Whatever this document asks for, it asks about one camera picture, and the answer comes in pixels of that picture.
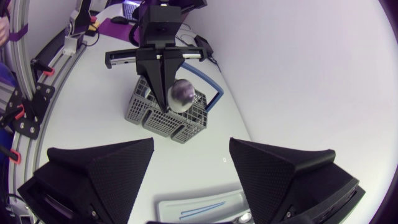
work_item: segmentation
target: metal bracket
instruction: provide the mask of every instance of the metal bracket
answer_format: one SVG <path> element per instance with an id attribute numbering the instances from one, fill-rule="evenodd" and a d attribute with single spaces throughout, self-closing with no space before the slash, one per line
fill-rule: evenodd
<path id="1" fill-rule="evenodd" d="M 75 54 L 81 47 L 83 38 L 84 38 L 83 34 L 78 34 L 73 37 L 66 36 L 65 44 L 63 47 L 63 54 L 69 55 L 69 56 L 72 56 L 73 54 Z"/>
<path id="2" fill-rule="evenodd" d="M 55 93 L 55 88 L 42 83 L 36 86 L 32 101 L 25 100 L 19 87 L 16 87 L 7 104 L 6 113 L 20 105 L 25 109 L 23 117 L 12 121 L 14 129 L 31 139 L 39 136 L 40 125 L 43 122 L 49 101 Z"/>
<path id="3" fill-rule="evenodd" d="M 38 71 L 42 71 L 44 75 L 51 76 L 54 74 L 54 68 L 49 67 L 48 65 L 44 64 L 42 61 L 39 59 L 32 59 L 30 61 L 30 66 L 32 67 L 32 70 L 35 73 L 36 79 L 39 79 L 39 74 Z"/>

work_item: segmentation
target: white wall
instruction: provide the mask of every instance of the white wall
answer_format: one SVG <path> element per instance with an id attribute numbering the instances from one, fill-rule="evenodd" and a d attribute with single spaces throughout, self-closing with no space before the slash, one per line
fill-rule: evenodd
<path id="1" fill-rule="evenodd" d="M 91 0 L 90 10 L 101 12 L 105 9 L 108 0 Z"/>
<path id="2" fill-rule="evenodd" d="M 30 0 L 27 33 L 29 58 L 34 58 L 67 26 L 75 6 L 76 0 Z"/>
<path id="3" fill-rule="evenodd" d="M 208 1 L 186 23 L 207 38 L 253 141 L 335 149 L 367 192 L 368 223 L 398 164 L 398 47 L 375 0 Z"/>

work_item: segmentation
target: purple strap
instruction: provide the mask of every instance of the purple strap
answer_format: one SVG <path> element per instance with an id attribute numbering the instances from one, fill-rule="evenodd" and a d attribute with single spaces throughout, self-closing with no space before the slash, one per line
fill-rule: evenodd
<path id="1" fill-rule="evenodd" d="M 10 33 L 9 40 L 17 42 L 18 40 L 21 40 L 26 33 L 27 33 L 27 24 L 20 31 L 16 33 Z"/>

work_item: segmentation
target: white tray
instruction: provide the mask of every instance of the white tray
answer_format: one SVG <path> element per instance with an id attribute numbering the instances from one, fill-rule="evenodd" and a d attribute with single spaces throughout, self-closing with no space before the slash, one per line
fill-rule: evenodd
<path id="1" fill-rule="evenodd" d="M 249 211 L 243 190 L 187 200 L 159 202 L 160 222 L 214 223 L 232 221 Z"/>

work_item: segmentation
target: black mesh fabric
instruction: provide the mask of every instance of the black mesh fabric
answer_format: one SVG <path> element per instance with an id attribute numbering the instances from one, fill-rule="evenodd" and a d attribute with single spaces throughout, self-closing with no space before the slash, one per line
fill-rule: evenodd
<path id="1" fill-rule="evenodd" d="M 154 151 L 153 139 L 144 139 L 92 161 L 90 180 L 115 223 L 127 223 Z"/>
<path id="2" fill-rule="evenodd" d="M 270 223 L 280 207 L 295 167 L 248 142 L 231 139 L 231 154 L 244 194 L 256 224 Z"/>

